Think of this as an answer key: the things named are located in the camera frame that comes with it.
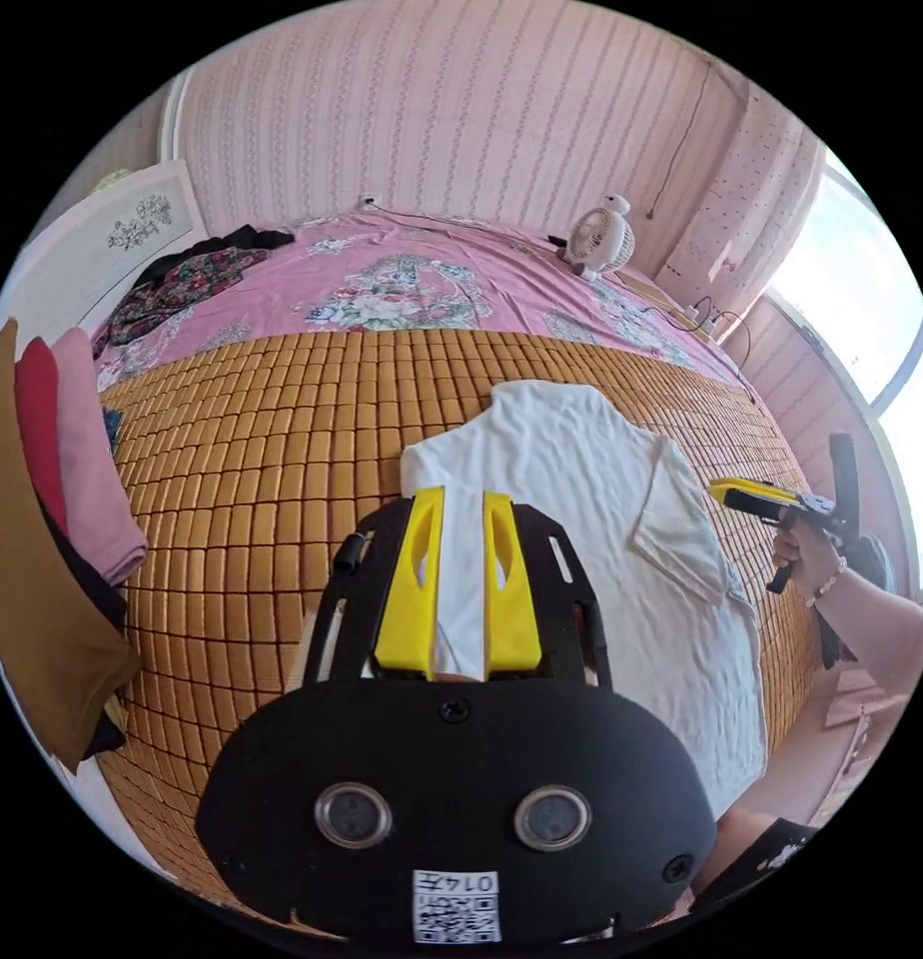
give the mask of bamboo sleeping mat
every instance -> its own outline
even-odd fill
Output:
[[[143,671],[128,743],[100,764],[142,842],[180,882],[238,906],[193,830],[225,738],[284,688],[334,548],[399,493],[403,446],[470,420],[493,384],[597,387],[631,422],[677,441],[703,485],[737,474],[804,488],[775,426],[741,389],[602,347],[430,330],[301,334],[221,347],[107,390],[117,460],[152,547],[129,581]],[[770,534],[710,513],[761,624],[773,749],[819,665],[792,591],[769,596]]]

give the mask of curtain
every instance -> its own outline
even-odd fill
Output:
[[[743,316],[794,245],[817,196],[824,144],[753,83],[701,206],[655,279],[682,306]]]

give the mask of hand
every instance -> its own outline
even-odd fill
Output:
[[[784,518],[786,510],[781,511]],[[776,566],[794,563],[791,571],[798,592],[805,599],[824,585],[838,571],[838,553],[834,544],[820,529],[799,518],[791,529],[780,529],[774,538]]]

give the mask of white fan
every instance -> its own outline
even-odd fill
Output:
[[[589,210],[571,229],[568,244],[558,256],[571,271],[590,283],[602,273],[623,267],[634,253],[634,233],[624,215],[631,205],[624,197],[610,194],[603,207]]]

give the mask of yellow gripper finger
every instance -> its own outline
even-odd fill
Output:
[[[541,641],[510,496],[484,494],[483,527],[485,678],[534,672],[541,662]]]
[[[444,512],[443,487],[416,492],[375,646],[382,669],[434,675]]]

